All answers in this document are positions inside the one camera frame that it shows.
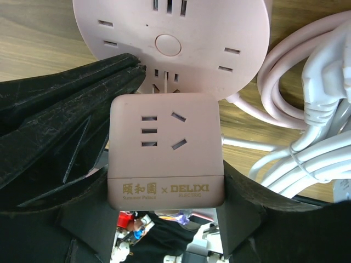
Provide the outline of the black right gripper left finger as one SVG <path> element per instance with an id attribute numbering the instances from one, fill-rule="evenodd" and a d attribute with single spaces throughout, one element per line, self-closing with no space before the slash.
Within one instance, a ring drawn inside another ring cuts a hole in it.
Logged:
<path id="1" fill-rule="evenodd" d="M 118 211 L 107 202 L 107 167 L 45 198 L 1 201 L 1 262 L 109 262 Z"/>

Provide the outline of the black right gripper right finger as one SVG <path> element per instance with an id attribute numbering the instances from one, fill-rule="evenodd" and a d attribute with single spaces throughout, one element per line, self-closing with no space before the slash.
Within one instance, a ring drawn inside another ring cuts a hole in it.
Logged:
<path id="1" fill-rule="evenodd" d="M 350 201 L 318 207 L 281 196 L 224 163 L 217 208 L 230 262 L 350 262 Z"/>

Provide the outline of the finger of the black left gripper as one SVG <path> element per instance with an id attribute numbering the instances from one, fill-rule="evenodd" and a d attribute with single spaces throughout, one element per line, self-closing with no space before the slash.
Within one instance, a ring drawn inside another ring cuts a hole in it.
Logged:
<path id="1" fill-rule="evenodd" d="M 145 66 L 130 67 L 22 121 L 1 120 L 1 201 L 38 205 L 83 180 L 108 141 L 113 99 L 145 76 Z"/>
<path id="2" fill-rule="evenodd" d="M 49 105 L 139 63 L 136 56 L 125 53 L 60 73 L 2 82 L 1 120 L 22 121 Z"/>

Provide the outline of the pink cube socket adapter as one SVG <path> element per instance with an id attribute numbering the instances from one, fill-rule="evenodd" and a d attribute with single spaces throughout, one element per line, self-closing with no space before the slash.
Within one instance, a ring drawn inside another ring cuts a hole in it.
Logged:
<path id="1" fill-rule="evenodd" d="M 120 211 L 224 202 L 218 101 L 204 93 L 137 94 L 110 108 L 108 201 Z"/>

